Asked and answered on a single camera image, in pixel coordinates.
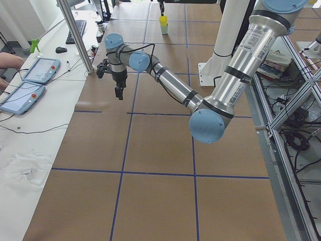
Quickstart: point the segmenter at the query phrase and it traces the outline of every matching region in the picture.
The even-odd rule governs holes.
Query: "white column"
[[[233,51],[249,2],[250,0],[226,0],[213,56],[207,63],[199,63],[198,65],[201,86],[213,86],[213,79],[221,76],[230,62],[230,54]]]
[[[0,18],[4,21],[7,27],[10,29],[16,40],[19,42],[23,49],[29,49],[30,44],[26,40],[23,33],[20,31],[19,27],[16,25],[15,21],[12,19],[8,13],[6,7],[0,1]]]

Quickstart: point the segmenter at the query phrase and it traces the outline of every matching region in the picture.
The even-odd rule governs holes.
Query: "person's arm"
[[[1,52],[0,53],[0,68],[1,69],[20,69],[22,65],[24,64],[24,60],[20,58],[19,56]]]
[[[4,91],[9,84],[0,77],[0,91]]]

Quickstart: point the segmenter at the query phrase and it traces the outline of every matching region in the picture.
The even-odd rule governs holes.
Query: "white desk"
[[[87,20],[83,41],[86,49],[97,46],[95,14],[93,11],[76,11],[75,19]],[[62,19],[57,17],[53,25]],[[66,45],[68,26],[65,21],[45,35],[39,48],[43,57],[57,58],[61,61],[55,77],[67,71],[67,61],[72,66],[80,59],[75,45]],[[57,54],[56,47],[66,46],[66,53]],[[31,54],[22,68],[29,68],[37,59],[38,53]],[[74,106],[86,80],[86,69],[79,60],[75,70],[46,86],[44,95],[22,116],[13,116],[0,125],[19,132],[36,132],[68,124]],[[19,85],[17,74],[11,84]],[[15,87],[9,86],[11,92]],[[11,116],[1,112],[0,121]],[[6,241],[22,240],[37,206],[44,184],[55,160],[67,125],[61,128],[36,134],[16,134],[0,127],[0,239]],[[21,175],[20,171],[32,169],[31,175]]]

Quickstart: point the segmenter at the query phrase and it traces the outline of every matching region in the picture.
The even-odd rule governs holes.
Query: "aluminum frame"
[[[91,73],[93,73],[94,69],[93,69],[90,59],[88,57],[85,45],[82,42],[81,36],[78,32],[74,16],[72,15],[72,12],[69,8],[67,0],[57,0],[57,2],[59,4],[62,14],[65,17],[68,28],[69,28],[70,32],[72,33],[72,36],[75,40],[75,44],[78,49],[80,58],[82,59],[88,74],[91,74]]]
[[[297,65],[297,67],[300,70],[303,70],[306,68],[306,64],[303,62],[303,60],[300,58],[299,54],[295,50],[294,46],[292,45],[290,39],[288,36],[281,37],[284,44],[286,45],[287,49],[290,51],[290,53],[293,56],[293,59]],[[263,109],[265,111],[265,114],[268,119],[268,128],[270,130],[271,135],[273,135],[275,139],[275,143],[277,145],[277,148],[279,150],[282,164],[284,166],[289,184],[291,186],[291,190],[293,192],[293,196],[295,198],[295,201],[297,203],[297,207],[300,211],[300,215],[302,218],[302,221],[304,223],[306,233],[309,237],[310,241],[317,241],[318,237],[315,232],[315,229],[313,227],[313,223],[309,217],[309,213],[305,207],[304,199],[301,194],[300,188],[298,184],[296,183],[294,173],[292,171],[292,166],[290,164],[290,160],[286,154],[285,148],[284,148],[284,141],[282,140],[280,134],[277,131],[277,128],[280,127],[284,123],[284,121],[287,120],[287,117],[289,114],[292,114],[309,96],[310,94],[313,94],[316,98],[317,102],[321,106],[321,90],[317,84],[315,84],[320,78],[321,78],[321,70],[319,70],[315,75],[309,73],[305,73],[303,75],[305,79],[304,85],[299,89],[299,91],[296,93],[293,99],[287,104],[287,109],[283,109],[276,117],[273,117],[270,111],[270,106],[267,103],[264,95],[264,91],[261,88],[260,81],[255,75],[253,77],[254,83],[257,87],[259,97],[261,99],[261,102],[263,104]]]

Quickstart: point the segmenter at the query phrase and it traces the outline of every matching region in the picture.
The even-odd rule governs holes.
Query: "computer keyboard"
[[[75,20],[76,22],[76,26],[78,29],[78,32],[80,34],[80,36],[82,37],[84,35],[85,32],[85,27],[86,27],[86,20]],[[75,40],[71,35],[71,32],[69,31],[67,40],[66,40],[66,44],[75,44]]]

